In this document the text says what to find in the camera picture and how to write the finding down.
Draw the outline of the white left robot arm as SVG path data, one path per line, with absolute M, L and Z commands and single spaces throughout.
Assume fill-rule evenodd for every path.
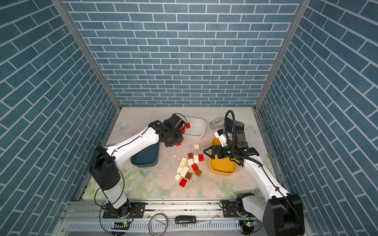
M 143 149 L 162 142 L 172 147 L 184 140 L 182 132 L 187 126 L 186 118 L 178 113 L 169 119 L 151 122 L 145 129 L 133 137 L 113 146 L 98 146 L 94 149 L 89 172 L 99 185 L 107 200 L 114 209 L 129 206 L 124 193 L 125 187 L 120 185 L 120 166 Z

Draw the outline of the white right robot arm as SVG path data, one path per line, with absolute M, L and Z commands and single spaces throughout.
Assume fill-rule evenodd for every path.
M 229 135 L 220 129 L 215 132 L 220 144 L 208 149 L 208 157 L 228 158 L 244 167 L 255 179 L 264 200 L 253 194 L 241 194 L 236 199 L 238 213 L 253 215 L 263 223 L 269 236 L 302 236 L 305 234 L 303 203 L 296 194 L 290 194 L 268 171 L 258 151 L 249 147 L 243 131 Z

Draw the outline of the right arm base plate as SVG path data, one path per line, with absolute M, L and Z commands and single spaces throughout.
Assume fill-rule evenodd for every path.
M 241 217 L 241 215 L 237 211 L 237 205 L 235 202 L 229 200 L 222 200 L 219 201 L 219 207 L 222 210 L 224 218 Z

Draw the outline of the cream long lego brick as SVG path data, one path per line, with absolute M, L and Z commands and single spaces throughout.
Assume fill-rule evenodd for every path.
M 182 157 L 179 167 L 184 168 L 186 166 L 187 161 L 188 161 L 187 158 Z

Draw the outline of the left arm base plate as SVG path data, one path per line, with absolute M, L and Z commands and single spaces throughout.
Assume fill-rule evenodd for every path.
M 125 206 L 115 209 L 110 203 L 105 205 L 103 218 L 105 219 L 123 219 L 123 218 L 142 218 L 144 215 L 146 203 L 126 203 Z

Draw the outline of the cream lego plate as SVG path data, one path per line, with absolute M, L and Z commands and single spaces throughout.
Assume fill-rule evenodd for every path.
M 184 166 L 184 167 L 178 167 L 176 172 L 182 177 L 184 178 L 186 176 L 186 174 L 188 173 L 189 171 L 189 167 L 187 166 Z

